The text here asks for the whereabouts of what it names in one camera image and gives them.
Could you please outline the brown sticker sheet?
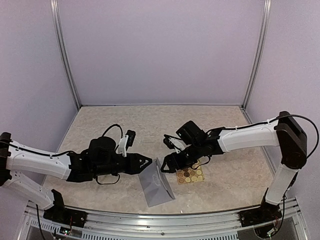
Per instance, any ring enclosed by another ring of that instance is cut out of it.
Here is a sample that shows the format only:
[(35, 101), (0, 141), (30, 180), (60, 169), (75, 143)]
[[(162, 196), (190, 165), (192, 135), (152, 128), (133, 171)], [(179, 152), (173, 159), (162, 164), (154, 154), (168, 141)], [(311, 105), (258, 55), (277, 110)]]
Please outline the brown sticker sheet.
[(198, 160), (192, 167), (177, 170), (176, 179), (179, 185), (203, 182), (205, 177), (201, 162)]

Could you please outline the grey envelope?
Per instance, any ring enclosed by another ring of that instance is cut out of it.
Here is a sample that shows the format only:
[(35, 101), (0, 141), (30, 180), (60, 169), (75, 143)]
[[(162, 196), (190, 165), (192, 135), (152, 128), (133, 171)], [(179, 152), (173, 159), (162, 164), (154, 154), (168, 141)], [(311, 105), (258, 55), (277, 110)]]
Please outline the grey envelope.
[(163, 172), (158, 158), (138, 174), (148, 207), (158, 206), (175, 200), (171, 186)]

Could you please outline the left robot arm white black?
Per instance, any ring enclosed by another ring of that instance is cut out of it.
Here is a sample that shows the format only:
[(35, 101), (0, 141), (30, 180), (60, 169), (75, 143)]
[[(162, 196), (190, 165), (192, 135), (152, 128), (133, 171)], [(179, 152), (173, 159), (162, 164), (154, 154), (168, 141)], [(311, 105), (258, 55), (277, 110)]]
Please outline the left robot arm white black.
[(99, 176), (120, 173), (137, 175), (153, 161), (139, 153), (128, 153), (130, 146), (132, 140), (128, 135), (119, 143), (100, 136), (92, 139), (81, 153), (72, 150), (55, 153), (27, 147), (13, 141), (9, 132), (3, 132), (0, 135), (0, 185), (17, 191), (63, 223), (70, 218), (70, 211), (65, 207), (62, 195), (54, 189), (45, 189), (22, 172), (52, 176), (71, 183), (91, 182)]

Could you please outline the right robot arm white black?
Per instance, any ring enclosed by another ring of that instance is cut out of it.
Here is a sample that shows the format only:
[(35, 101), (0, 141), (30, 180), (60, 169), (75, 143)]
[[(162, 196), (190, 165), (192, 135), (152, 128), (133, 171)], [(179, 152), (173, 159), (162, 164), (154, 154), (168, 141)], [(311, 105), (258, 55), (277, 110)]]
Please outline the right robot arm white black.
[(287, 111), (263, 122), (208, 131), (190, 120), (176, 134), (187, 147), (164, 158), (160, 168), (163, 173), (175, 173), (192, 167), (202, 157), (210, 158), (234, 150), (264, 146), (280, 148), (280, 165), (255, 212), (260, 222), (268, 221), (275, 214), (295, 176), (307, 163), (307, 135), (295, 120), (295, 115)]

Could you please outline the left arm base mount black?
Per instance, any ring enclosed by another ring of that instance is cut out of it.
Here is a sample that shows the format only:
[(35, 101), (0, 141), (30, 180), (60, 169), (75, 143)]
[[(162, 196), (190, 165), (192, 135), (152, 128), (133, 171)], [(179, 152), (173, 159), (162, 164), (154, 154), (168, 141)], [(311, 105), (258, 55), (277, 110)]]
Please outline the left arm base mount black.
[(67, 208), (64, 204), (62, 194), (55, 189), (51, 190), (53, 194), (53, 206), (44, 210), (43, 218), (69, 225), (70, 227), (84, 228), (88, 213), (81, 210)]

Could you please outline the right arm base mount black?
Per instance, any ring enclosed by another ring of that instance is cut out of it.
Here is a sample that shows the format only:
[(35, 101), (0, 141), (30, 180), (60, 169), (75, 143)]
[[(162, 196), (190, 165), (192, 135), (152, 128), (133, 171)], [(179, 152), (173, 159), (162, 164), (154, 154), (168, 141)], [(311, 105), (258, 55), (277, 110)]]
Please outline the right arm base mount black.
[(265, 197), (262, 198), (261, 204), (257, 208), (242, 210), (238, 213), (240, 224), (244, 227), (254, 226), (265, 222), (281, 219), (283, 214), (280, 210), (280, 204), (267, 203)]

